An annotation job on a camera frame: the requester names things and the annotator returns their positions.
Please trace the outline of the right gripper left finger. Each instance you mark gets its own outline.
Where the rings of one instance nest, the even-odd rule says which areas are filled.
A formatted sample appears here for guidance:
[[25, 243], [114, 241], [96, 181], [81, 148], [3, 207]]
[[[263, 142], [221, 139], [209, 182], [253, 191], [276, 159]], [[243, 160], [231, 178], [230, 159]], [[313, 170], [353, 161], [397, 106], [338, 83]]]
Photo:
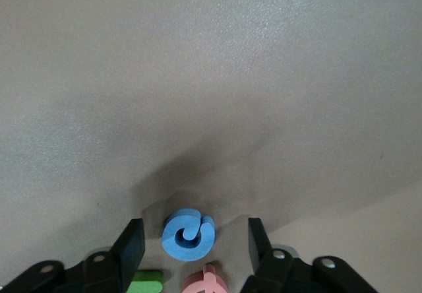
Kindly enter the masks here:
[[132, 219], [108, 250], [98, 250], [77, 265], [40, 261], [2, 292], [126, 292], [145, 252], [143, 219]]

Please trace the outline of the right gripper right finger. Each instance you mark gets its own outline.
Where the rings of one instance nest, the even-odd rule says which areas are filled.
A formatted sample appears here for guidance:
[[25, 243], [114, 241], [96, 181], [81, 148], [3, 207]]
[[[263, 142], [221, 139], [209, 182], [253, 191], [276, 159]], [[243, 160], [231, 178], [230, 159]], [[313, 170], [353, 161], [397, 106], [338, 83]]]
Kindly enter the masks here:
[[253, 274], [242, 292], [375, 292], [343, 259], [325, 255], [311, 264], [270, 243], [260, 218], [249, 218], [249, 255]]

